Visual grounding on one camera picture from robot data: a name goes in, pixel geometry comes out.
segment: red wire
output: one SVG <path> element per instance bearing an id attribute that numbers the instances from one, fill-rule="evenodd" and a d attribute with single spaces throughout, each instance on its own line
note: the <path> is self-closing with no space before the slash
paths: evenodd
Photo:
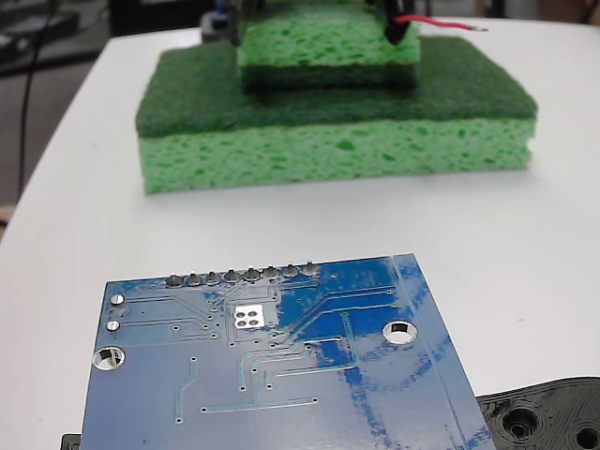
<path id="1" fill-rule="evenodd" d="M 415 15 L 406 15 L 406 16 L 398 16 L 394 18 L 394 21 L 397 23 L 406 23 L 406 22 L 425 22 L 430 23 L 435 26 L 440 26 L 443 28 L 462 28 L 463 30 L 473 30 L 473 27 L 470 25 L 466 25 L 464 23 L 457 22 L 439 22 L 429 17 L 424 16 L 415 16 Z"/>

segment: blue circuit board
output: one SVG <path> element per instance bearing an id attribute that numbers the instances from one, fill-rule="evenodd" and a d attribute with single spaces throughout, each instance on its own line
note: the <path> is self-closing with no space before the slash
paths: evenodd
<path id="1" fill-rule="evenodd" d="M 107 284 L 82 450 L 494 449 L 413 255 Z"/>

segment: black object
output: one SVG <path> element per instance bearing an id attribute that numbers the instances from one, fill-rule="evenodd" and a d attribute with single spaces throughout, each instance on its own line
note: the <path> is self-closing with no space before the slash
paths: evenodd
<path id="1" fill-rule="evenodd" d="M 398 23 L 394 21 L 394 17 L 414 14 L 414 0 L 383 0 L 383 10 L 386 19 L 383 31 L 385 38 L 390 44 L 398 45 L 404 39 L 411 23 Z"/>
<path id="2" fill-rule="evenodd" d="M 590 23 L 592 20 L 593 14 L 600 5 L 600 0 L 593 0 L 592 4 L 588 6 L 588 9 L 585 11 L 585 14 L 581 17 L 580 23 Z"/>
<path id="3" fill-rule="evenodd" d="M 547 382 L 478 397 L 497 450 L 600 449 L 600 378 Z M 61 450 L 79 450 L 81 435 Z"/>
<path id="4" fill-rule="evenodd" d="M 34 79 L 34 73 L 36 72 L 36 63 L 39 58 L 39 51 L 41 50 L 42 45 L 44 44 L 44 38 L 46 36 L 46 31 L 54 14 L 58 11 L 58 5 L 53 5 L 48 12 L 46 17 L 46 21 L 39 30 L 39 33 L 35 35 L 35 44 L 34 44 L 34 54 L 31 57 L 31 64 L 29 65 L 29 71 L 27 72 L 27 80 L 25 82 L 25 90 L 23 92 L 22 98 L 22 109 L 21 109 L 21 135 L 20 135 L 20 145 L 19 145 L 19 184 L 17 186 L 17 201 L 21 198 L 23 194 L 23 190 L 25 189 L 25 145 L 26 145 L 26 137 L 27 137 L 27 111 L 29 109 L 29 94 L 31 93 L 31 83 Z"/>
<path id="5" fill-rule="evenodd" d="M 113 36 L 196 27 L 214 0 L 108 0 Z"/>
<path id="6" fill-rule="evenodd" d="M 60 450 L 79 450 L 82 444 L 81 434 L 66 434 L 60 444 Z"/>
<path id="7" fill-rule="evenodd" d="M 506 19 L 506 1 L 492 0 L 491 7 L 486 9 L 486 17 Z"/>
<path id="8" fill-rule="evenodd" d="M 50 11 L 16 22 L 4 28 L 3 33 L 13 38 L 26 38 L 32 42 L 38 40 L 43 33 L 42 44 L 47 44 L 53 40 L 74 35 L 79 31 L 79 12 L 55 11 L 52 19 L 47 22 L 48 12 Z"/>

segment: green scouring pad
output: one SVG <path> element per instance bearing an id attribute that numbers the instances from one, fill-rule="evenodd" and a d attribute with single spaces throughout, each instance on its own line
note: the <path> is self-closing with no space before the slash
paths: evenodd
<path id="1" fill-rule="evenodd" d="M 418 27 L 391 45 L 365 0 L 269 0 L 244 29 L 237 57 L 246 88 L 417 81 Z"/>
<path id="2" fill-rule="evenodd" d="M 469 42 L 421 45 L 412 91 L 244 95 L 227 42 L 165 52 L 137 117 L 146 192 L 525 168 L 531 97 Z"/>

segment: black plastic part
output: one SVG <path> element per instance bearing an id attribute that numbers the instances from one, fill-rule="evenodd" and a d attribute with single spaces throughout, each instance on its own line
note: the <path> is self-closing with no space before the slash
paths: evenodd
<path id="1" fill-rule="evenodd" d="M 398 23 L 394 17 L 407 14 L 414 14 L 414 0 L 383 0 L 383 10 L 385 11 L 386 26 L 383 33 L 385 38 L 392 45 L 398 45 L 411 25 L 409 22 Z"/>
<path id="2" fill-rule="evenodd" d="M 600 450 L 600 378 L 547 382 L 478 397 L 497 450 Z M 81 435 L 61 450 L 79 450 Z"/>
<path id="3" fill-rule="evenodd" d="M 66 434 L 60 444 L 60 450 L 79 450 L 82 444 L 81 434 Z"/>

